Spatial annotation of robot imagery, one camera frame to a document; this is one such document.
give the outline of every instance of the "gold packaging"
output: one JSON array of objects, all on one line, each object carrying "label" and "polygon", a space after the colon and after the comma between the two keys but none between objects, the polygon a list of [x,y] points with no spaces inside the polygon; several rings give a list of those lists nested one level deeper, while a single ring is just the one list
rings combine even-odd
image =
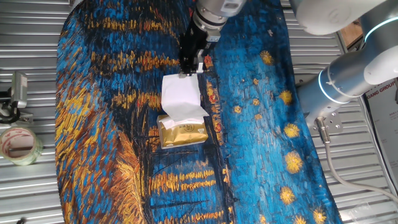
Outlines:
[{"label": "gold packaging", "polygon": [[203,143],[208,135],[205,124],[182,124],[173,128],[166,129],[163,123],[159,122],[168,115],[157,117],[159,129],[160,146],[162,149],[170,149],[179,146]]}]

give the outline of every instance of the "packing tape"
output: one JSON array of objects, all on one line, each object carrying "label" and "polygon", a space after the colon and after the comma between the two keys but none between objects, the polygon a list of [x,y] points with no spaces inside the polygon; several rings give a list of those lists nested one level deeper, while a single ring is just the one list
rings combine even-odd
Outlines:
[{"label": "packing tape", "polygon": [[15,165],[32,164],[42,152],[42,141],[29,128],[13,127],[0,135],[0,155]]}]

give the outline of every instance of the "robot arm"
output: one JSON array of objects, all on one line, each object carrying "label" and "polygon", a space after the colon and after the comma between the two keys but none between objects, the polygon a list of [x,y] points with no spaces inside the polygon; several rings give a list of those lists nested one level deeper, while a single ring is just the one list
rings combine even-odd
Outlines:
[{"label": "robot arm", "polygon": [[360,20],[366,43],[364,49],[342,55],[316,79],[298,88],[310,130],[317,118],[336,114],[334,110],[372,86],[398,77],[398,1],[384,1]]},{"label": "robot arm", "polygon": [[297,21],[314,35],[337,32],[387,0],[290,0]]},{"label": "robot arm", "polygon": [[199,0],[187,32],[181,36],[182,73],[203,73],[203,56],[214,49],[229,17],[237,15],[246,0]]}]

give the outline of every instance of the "white tissue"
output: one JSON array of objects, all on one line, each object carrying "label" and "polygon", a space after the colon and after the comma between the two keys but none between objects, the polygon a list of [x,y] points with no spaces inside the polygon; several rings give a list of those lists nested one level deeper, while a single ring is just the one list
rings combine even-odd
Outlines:
[{"label": "white tissue", "polygon": [[180,78],[166,75],[162,82],[162,108],[169,119],[160,120],[166,129],[181,124],[202,124],[209,114],[200,106],[199,82],[196,74]]}]

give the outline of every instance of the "metal bracket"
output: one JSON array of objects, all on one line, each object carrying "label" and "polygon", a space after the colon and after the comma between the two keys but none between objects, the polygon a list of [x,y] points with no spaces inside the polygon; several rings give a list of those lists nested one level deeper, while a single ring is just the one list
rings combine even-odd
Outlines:
[{"label": "metal bracket", "polygon": [[[340,116],[337,111],[328,113],[324,117],[324,122],[329,134],[338,134],[343,132],[343,124],[341,123]],[[310,133],[312,136],[319,135],[318,126],[314,123],[310,128]]]},{"label": "metal bracket", "polygon": [[31,113],[23,113],[21,112],[21,117],[19,117],[19,120],[17,121],[18,123],[28,123],[32,124],[33,123],[33,114]]}]

